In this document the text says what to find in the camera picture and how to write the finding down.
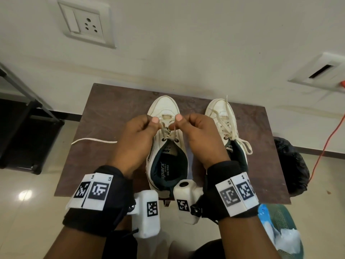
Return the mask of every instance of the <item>wall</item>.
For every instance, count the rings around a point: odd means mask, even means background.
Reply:
[[[345,0],[99,0],[118,49],[65,37],[46,0],[1,0],[0,62],[57,111],[83,112],[94,82],[266,107],[272,131],[321,149],[344,94],[286,80],[345,55]],[[345,125],[330,151],[345,153]]]

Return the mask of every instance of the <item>black wristband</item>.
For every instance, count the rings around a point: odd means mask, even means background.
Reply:
[[[198,199],[192,210],[196,208],[201,211],[201,216],[209,218],[214,222],[229,217],[229,212],[224,205],[216,184],[228,180],[229,178],[241,174],[239,163],[237,161],[224,161],[210,166],[207,169],[205,176],[205,183],[203,187],[204,194]],[[258,214],[258,206],[255,206],[243,213],[240,213],[235,218],[249,218]]]
[[[63,225],[106,237],[121,222],[128,208],[135,205],[133,183],[132,180],[124,178],[119,169],[109,165],[99,167],[95,173],[113,175],[103,210],[70,208]]]

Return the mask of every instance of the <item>brown wooden board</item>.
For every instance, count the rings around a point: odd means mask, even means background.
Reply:
[[[133,117],[146,114],[159,92],[124,88],[95,83],[91,89],[74,140],[92,137],[118,140],[124,124]],[[171,96],[181,114],[205,113],[211,100],[181,95]],[[230,103],[234,110],[240,138],[250,142],[253,154],[248,157],[249,178],[261,203],[290,204],[282,168],[274,145],[266,110],[262,106]],[[71,196],[84,174],[93,173],[104,165],[116,144],[83,140],[71,146],[55,196]],[[192,173],[190,176],[203,183],[205,170],[193,158],[186,143]],[[143,163],[134,174],[134,190],[149,189]]]

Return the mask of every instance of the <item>black metal rack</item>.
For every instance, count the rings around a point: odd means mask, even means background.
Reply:
[[[29,103],[0,99],[0,169],[40,174],[64,122],[3,65],[0,65],[0,77],[29,99]],[[37,108],[49,117],[35,115]]]

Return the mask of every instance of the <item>person's left hand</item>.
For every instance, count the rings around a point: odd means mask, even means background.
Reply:
[[[150,153],[152,138],[162,127],[158,117],[139,115],[128,121],[110,156],[107,165],[119,169],[127,178],[136,170]]]

